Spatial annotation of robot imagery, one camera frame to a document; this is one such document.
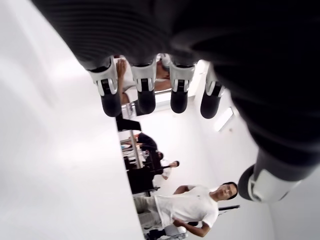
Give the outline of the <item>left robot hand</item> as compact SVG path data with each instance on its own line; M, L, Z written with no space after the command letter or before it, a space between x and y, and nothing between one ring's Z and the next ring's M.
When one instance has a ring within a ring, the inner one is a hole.
M239 180L250 201L283 199L320 163L317 0L35 0L86 70L108 56L209 61L258 145Z

